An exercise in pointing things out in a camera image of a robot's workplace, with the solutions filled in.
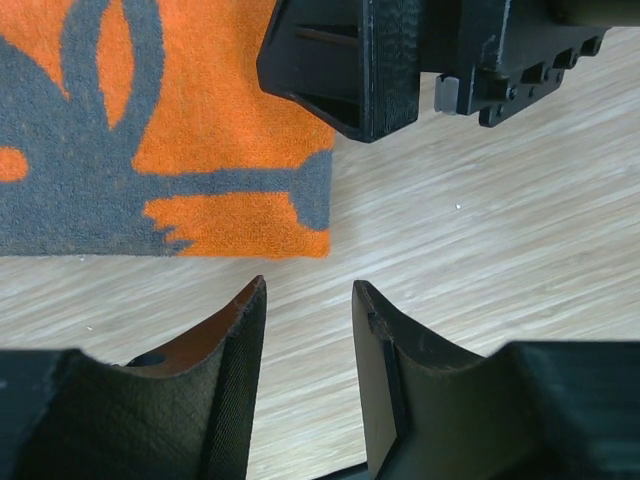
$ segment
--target wood grain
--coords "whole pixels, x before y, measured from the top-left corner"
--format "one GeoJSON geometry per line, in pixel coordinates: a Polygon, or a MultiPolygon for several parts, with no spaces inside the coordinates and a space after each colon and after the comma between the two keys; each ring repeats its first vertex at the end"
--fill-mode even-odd
{"type": "Polygon", "coordinates": [[[508,339],[640,338],[640,32],[616,30],[551,97],[487,130],[432,112],[373,145],[339,138],[324,261],[5,258],[4,348],[126,361],[256,274],[269,319],[249,478],[364,459],[351,284],[476,352],[508,339]]]}

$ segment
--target towel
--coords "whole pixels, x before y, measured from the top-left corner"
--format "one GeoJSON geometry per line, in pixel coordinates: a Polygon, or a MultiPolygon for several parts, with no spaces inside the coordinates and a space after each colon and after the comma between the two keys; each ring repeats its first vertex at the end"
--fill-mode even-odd
{"type": "Polygon", "coordinates": [[[0,0],[0,255],[324,257],[334,134],[263,93],[274,0],[0,0]]]}

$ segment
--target orange patch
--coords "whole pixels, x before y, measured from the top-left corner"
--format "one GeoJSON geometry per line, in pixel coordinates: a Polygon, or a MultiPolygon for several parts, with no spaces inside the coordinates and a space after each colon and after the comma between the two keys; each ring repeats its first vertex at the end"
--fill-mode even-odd
{"type": "Polygon", "coordinates": [[[73,0],[0,2],[2,35],[35,60],[65,93],[60,67],[60,34],[72,3],[73,0]]]}
{"type": "Polygon", "coordinates": [[[286,258],[302,253],[325,257],[329,232],[301,226],[284,193],[231,193],[216,197],[154,200],[145,214],[157,228],[171,228],[168,240],[195,242],[182,255],[269,256],[286,258]]]}
{"type": "Polygon", "coordinates": [[[122,0],[112,0],[102,15],[96,62],[107,120],[113,128],[124,115],[133,82],[133,45],[122,0]]]}
{"type": "Polygon", "coordinates": [[[18,182],[28,172],[29,164],[20,150],[0,147],[0,182],[18,182]]]}
{"type": "Polygon", "coordinates": [[[160,102],[134,165],[176,174],[301,165],[331,148],[326,125],[263,93],[256,58],[275,0],[160,0],[160,102]]]}

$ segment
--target wooden surface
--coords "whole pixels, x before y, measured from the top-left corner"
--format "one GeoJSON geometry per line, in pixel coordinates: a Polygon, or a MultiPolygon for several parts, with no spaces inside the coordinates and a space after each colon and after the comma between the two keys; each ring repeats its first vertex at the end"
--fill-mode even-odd
{"type": "Polygon", "coordinates": [[[269,319],[249,478],[364,459],[351,284],[370,280],[442,335],[640,338],[640,30],[608,35],[563,87],[506,124],[432,112],[380,143],[337,141],[324,261],[1,259],[1,347],[127,361],[222,307],[256,274],[269,319]]]}

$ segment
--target cloth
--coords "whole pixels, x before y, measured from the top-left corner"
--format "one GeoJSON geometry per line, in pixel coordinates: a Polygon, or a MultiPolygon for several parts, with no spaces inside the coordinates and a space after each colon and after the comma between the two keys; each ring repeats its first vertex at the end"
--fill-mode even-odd
{"type": "Polygon", "coordinates": [[[258,86],[274,3],[0,0],[0,255],[327,255],[333,132],[258,86]]]}

